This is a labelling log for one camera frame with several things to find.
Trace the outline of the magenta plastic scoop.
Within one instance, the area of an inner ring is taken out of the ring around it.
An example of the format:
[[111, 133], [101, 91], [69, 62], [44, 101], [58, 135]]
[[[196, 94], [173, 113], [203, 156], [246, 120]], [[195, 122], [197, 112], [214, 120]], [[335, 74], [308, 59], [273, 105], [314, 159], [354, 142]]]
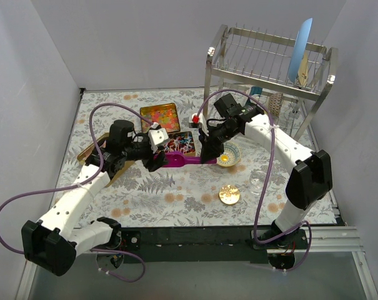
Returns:
[[211, 159], [209, 161], [202, 161], [201, 157], [197, 156], [185, 156], [181, 152], [167, 152], [166, 155], [166, 165], [164, 168], [181, 168], [189, 164], [216, 164], [217, 159]]

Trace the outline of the gold tin with lollipops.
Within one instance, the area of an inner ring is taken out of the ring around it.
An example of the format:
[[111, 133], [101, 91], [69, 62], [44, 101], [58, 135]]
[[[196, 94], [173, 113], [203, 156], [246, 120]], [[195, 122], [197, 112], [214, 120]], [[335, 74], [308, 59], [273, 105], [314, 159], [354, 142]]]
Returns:
[[190, 131], [170, 133], [165, 152], [179, 152], [185, 156], [195, 156], [196, 149], [192, 133]]

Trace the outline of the clear glass jar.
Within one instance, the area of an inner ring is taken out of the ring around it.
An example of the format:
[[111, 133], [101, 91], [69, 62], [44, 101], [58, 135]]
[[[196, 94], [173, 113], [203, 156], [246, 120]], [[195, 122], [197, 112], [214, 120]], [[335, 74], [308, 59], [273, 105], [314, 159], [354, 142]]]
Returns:
[[256, 195], [260, 196], [262, 189], [264, 187], [264, 183], [266, 181], [266, 173], [263, 171], [254, 171], [251, 172], [251, 175], [249, 177], [249, 191]]

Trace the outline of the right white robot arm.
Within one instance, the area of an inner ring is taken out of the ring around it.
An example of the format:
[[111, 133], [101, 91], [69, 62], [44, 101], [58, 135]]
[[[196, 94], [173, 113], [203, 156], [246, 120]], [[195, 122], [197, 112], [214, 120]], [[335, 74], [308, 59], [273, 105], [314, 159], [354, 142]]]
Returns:
[[270, 152], [265, 182], [269, 182], [273, 161], [277, 159], [289, 174], [286, 186], [287, 201], [271, 229], [261, 237], [254, 237], [258, 245], [273, 243], [286, 248], [294, 241], [294, 231], [307, 224], [306, 215], [332, 189], [331, 157], [324, 151], [313, 151], [301, 145], [274, 123], [272, 114], [258, 99], [250, 96], [251, 105], [241, 106], [233, 98], [233, 89], [215, 102], [224, 122], [208, 126], [203, 110], [205, 99], [191, 121], [199, 127], [202, 144], [201, 161], [208, 162], [223, 152], [223, 145], [238, 134], [261, 145]]

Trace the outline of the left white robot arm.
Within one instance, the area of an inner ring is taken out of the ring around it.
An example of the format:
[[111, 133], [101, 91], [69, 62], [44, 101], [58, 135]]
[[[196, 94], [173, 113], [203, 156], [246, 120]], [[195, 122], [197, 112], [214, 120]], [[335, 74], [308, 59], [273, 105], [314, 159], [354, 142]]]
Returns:
[[38, 221], [27, 221], [21, 229], [24, 256], [28, 261], [62, 276], [80, 254], [97, 246], [116, 250], [122, 243], [121, 225], [100, 217], [84, 228], [76, 228], [81, 215], [96, 195], [108, 186], [128, 161], [141, 161], [153, 172], [167, 164], [164, 145], [169, 136], [159, 124], [134, 140], [134, 125], [117, 120], [110, 127], [105, 146], [94, 149], [85, 160], [75, 183]]

